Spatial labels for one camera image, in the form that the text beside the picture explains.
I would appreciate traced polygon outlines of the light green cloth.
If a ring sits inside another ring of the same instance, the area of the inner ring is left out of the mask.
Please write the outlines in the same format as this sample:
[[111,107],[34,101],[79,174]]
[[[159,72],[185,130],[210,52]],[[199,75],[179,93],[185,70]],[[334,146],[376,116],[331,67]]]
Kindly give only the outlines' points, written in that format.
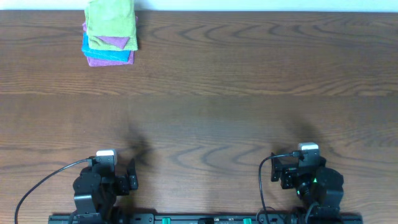
[[89,1],[85,8],[85,21],[88,35],[132,37],[136,34],[134,1]]

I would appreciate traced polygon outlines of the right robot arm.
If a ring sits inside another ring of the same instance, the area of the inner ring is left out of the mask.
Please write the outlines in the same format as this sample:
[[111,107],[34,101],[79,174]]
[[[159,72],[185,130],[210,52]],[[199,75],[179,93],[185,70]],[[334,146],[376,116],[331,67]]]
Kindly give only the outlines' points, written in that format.
[[286,223],[343,223],[340,202],[343,198],[344,178],[326,167],[326,159],[318,152],[293,151],[293,164],[280,161],[283,154],[271,154],[271,181],[280,182],[283,189],[294,189],[303,207],[284,218]]

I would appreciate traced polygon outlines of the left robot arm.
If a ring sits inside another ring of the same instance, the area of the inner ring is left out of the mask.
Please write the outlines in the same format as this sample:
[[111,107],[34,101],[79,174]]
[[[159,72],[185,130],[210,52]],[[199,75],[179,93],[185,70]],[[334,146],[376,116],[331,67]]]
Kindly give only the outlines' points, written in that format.
[[116,175],[114,156],[95,156],[73,183],[76,210],[69,222],[79,224],[129,223],[129,216],[116,207],[118,196],[138,189],[135,160],[131,159],[126,173]]

